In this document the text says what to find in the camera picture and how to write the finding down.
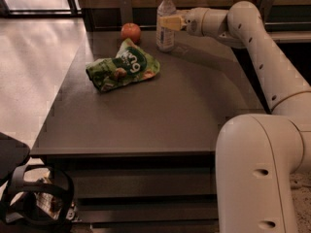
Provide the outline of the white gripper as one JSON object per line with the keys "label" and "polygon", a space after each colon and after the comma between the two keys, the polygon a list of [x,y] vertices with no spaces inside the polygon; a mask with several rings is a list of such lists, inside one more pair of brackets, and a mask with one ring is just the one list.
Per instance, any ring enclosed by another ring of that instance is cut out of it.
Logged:
{"label": "white gripper", "polygon": [[159,25],[173,31],[181,31],[186,28],[186,31],[197,37],[203,36],[203,22],[207,8],[194,8],[191,10],[177,10],[176,15],[160,17]]}

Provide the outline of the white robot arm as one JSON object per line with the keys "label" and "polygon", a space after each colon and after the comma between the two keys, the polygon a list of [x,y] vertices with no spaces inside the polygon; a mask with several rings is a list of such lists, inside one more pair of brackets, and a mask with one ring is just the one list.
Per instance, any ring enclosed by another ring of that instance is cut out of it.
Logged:
{"label": "white robot arm", "polygon": [[311,166],[311,85],[266,32],[247,1],[194,8],[160,26],[248,52],[268,111],[230,119],[216,143],[220,233],[298,233],[290,175]]}

